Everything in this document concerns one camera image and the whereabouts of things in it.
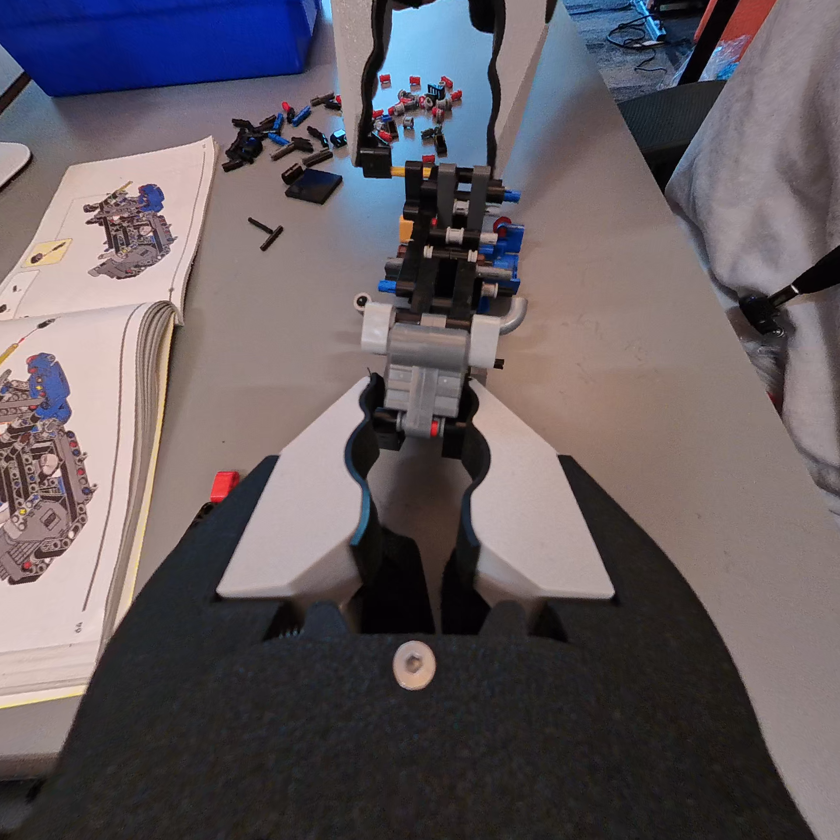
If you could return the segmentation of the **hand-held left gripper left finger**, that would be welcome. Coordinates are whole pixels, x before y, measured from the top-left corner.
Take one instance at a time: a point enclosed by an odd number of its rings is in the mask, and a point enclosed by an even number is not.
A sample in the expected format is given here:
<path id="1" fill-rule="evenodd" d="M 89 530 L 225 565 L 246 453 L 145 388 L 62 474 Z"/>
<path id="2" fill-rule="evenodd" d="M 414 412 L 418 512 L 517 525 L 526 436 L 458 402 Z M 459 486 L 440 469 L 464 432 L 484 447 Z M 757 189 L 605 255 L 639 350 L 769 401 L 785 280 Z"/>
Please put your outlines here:
<path id="1" fill-rule="evenodd" d="M 228 600 L 278 599 L 305 612 L 350 608 L 382 567 L 383 532 L 368 475 L 380 455 L 370 375 L 284 447 L 217 586 Z"/>

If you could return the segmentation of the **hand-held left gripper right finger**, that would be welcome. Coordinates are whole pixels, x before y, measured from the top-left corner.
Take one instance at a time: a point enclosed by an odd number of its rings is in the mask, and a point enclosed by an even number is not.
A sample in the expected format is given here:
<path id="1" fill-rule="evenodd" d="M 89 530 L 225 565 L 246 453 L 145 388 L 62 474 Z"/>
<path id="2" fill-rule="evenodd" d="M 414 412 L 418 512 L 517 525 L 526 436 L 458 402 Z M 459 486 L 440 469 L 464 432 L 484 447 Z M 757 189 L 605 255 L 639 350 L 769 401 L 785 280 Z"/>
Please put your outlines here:
<path id="1" fill-rule="evenodd" d="M 552 445 L 482 384 L 465 397 L 461 580 L 488 606 L 515 602 L 528 619 L 552 599 L 610 601 L 613 583 Z"/>

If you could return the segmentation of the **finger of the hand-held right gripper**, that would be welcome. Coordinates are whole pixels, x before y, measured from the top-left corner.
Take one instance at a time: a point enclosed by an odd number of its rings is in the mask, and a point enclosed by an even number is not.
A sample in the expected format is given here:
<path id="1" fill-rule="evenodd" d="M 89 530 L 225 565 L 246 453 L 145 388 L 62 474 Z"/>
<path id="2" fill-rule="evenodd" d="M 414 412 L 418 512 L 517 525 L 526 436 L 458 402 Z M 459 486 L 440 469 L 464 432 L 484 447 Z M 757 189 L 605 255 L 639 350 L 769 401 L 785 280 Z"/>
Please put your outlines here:
<path id="1" fill-rule="evenodd" d="M 556 1 L 493 1 L 487 69 L 491 93 L 487 164 L 500 178 L 511 157 L 524 109 L 557 7 Z"/>
<path id="2" fill-rule="evenodd" d="M 332 1 L 332 32 L 352 165 L 374 170 L 373 99 L 392 29 L 389 1 Z"/>

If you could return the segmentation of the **pile of small lego pins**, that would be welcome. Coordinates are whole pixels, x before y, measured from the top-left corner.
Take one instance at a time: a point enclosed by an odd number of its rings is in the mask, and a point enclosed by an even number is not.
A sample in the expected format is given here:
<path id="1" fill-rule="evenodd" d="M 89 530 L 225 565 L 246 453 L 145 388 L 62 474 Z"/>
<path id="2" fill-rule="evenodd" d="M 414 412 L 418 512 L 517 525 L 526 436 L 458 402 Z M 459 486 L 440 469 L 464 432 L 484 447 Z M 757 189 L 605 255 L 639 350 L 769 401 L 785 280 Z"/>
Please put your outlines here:
<path id="1" fill-rule="evenodd" d="M 371 139 L 376 147 L 385 150 L 391 149 L 401 139 L 419 139 L 424 149 L 421 160 L 424 168 L 429 170 L 448 154 L 444 123 L 453 107 L 462 102 L 463 92 L 455 89 L 454 82 L 447 76 L 426 85 L 420 76 L 410 76 L 408 89 L 399 90 L 396 96 L 396 102 L 390 107 L 373 109 Z M 328 91 L 312 98 L 301 108 L 294 108 L 288 101 L 283 101 L 277 113 L 259 122 L 232 119 L 237 133 L 224 153 L 223 172 L 236 172 L 251 166 L 263 154 L 265 143 L 274 148 L 269 155 L 274 162 L 297 154 L 301 156 L 281 175 L 282 181 L 288 185 L 298 181 L 310 169 L 330 161 L 335 151 L 350 147 L 350 138 L 344 128 L 337 128 L 331 133 L 320 130 L 312 122 L 318 110 L 342 116 L 340 94 Z"/>

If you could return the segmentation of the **lego vehicle chassis model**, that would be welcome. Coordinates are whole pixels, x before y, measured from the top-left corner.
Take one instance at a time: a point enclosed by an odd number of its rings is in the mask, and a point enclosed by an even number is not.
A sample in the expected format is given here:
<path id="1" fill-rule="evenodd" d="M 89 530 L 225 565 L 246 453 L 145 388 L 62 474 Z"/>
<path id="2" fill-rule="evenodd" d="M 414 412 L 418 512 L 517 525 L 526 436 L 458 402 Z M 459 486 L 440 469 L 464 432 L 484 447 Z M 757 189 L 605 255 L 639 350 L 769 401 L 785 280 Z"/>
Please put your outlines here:
<path id="1" fill-rule="evenodd" d="M 487 165 L 422 159 L 383 173 L 404 180 L 402 239 L 378 286 L 393 302 L 355 302 L 362 349 L 385 361 L 365 389 L 364 416 L 381 449 L 443 440 L 454 457 L 469 378 L 502 365 L 499 340 L 527 310 L 518 274 L 524 226 L 505 215 L 487 220 L 522 195 Z"/>

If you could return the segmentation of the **lego instruction booklet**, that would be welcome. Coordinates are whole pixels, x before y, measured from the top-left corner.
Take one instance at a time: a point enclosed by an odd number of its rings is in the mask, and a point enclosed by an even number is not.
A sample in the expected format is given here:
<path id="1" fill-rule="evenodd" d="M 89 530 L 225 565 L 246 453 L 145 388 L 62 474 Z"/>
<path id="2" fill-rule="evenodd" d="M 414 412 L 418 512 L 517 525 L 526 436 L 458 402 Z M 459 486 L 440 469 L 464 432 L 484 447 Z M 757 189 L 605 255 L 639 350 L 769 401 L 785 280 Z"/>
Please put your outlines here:
<path id="1" fill-rule="evenodd" d="M 3 279 L 2 710 L 80 697 L 131 604 L 218 152 L 72 165 Z"/>

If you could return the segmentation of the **black square lego panel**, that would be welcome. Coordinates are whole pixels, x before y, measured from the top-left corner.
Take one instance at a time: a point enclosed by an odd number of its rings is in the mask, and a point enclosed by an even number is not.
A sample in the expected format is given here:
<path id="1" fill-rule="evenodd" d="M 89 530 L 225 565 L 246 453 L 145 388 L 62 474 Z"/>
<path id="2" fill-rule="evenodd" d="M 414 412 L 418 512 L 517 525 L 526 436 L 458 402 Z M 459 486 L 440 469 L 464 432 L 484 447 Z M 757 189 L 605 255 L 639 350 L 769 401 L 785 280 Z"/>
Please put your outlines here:
<path id="1" fill-rule="evenodd" d="M 311 168 L 305 170 L 296 181 L 287 187 L 285 195 L 289 198 L 321 206 L 329 200 L 342 183 L 343 177 L 341 174 Z"/>

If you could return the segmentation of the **blue plastic bin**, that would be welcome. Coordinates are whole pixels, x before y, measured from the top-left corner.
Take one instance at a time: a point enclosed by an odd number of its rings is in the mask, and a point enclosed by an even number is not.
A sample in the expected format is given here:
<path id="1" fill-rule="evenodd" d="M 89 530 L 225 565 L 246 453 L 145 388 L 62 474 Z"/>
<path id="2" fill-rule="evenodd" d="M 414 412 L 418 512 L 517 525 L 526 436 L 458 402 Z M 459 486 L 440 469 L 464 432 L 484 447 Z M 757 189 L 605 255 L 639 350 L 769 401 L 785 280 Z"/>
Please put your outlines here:
<path id="1" fill-rule="evenodd" d="M 51 97 L 303 72 L 319 1 L 2 1 L 1 42 Z"/>

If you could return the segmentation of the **orange panel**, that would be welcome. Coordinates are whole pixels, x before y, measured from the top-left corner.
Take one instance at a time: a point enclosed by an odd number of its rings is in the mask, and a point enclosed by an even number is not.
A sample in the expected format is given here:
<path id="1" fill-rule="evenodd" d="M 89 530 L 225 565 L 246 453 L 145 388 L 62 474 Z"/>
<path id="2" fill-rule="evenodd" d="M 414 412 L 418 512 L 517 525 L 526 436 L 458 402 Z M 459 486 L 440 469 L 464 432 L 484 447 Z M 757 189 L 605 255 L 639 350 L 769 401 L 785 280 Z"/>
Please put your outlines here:
<path id="1" fill-rule="evenodd" d="M 717 3 L 717 1 L 709 1 L 693 36 L 694 44 L 701 37 Z M 722 39 L 734 40 L 747 36 L 750 40 L 758 33 L 774 5 L 775 1 L 739 1 L 723 30 Z"/>

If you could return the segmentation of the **white document stand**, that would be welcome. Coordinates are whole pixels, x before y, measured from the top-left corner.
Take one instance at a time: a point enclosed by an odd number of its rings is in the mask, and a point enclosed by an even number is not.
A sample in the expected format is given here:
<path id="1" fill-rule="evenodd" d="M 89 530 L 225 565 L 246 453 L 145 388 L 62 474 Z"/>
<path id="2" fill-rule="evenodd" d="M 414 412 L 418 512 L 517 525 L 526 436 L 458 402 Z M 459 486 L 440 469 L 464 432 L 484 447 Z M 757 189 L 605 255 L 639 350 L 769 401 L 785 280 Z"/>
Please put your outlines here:
<path id="1" fill-rule="evenodd" d="M 33 155 L 27 145 L 7 141 L 0 143 L 0 154 L 0 187 L 3 190 L 26 170 L 33 160 Z"/>

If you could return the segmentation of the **black chest harness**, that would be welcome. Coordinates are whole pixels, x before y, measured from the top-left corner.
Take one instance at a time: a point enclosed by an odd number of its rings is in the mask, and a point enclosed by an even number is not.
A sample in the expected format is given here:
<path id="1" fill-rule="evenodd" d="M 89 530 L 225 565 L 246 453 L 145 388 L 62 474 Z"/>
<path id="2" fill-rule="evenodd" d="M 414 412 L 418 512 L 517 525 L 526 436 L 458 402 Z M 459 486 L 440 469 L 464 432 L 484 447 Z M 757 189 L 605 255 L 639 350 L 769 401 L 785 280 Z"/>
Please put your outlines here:
<path id="1" fill-rule="evenodd" d="M 839 284 L 839 247 L 817 261 L 792 283 L 766 295 L 741 297 L 738 307 L 747 323 L 760 335 L 781 338 L 785 330 L 778 321 L 780 310 L 795 298 L 811 295 Z"/>

